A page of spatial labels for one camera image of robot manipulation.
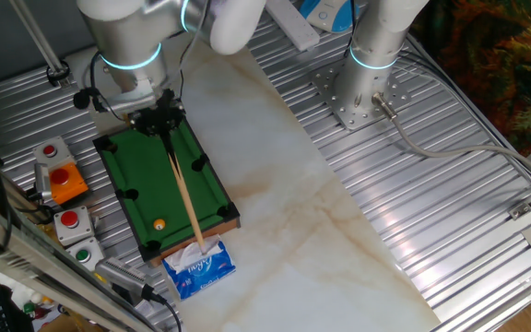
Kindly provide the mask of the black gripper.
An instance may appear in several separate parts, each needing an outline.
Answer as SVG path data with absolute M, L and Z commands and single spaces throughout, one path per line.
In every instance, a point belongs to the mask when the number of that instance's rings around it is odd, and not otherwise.
M 177 128 L 184 118 L 182 100 L 172 89 L 165 89 L 154 108 L 144 108 L 129 114 L 129 126 L 145 136 L 163 136 Z

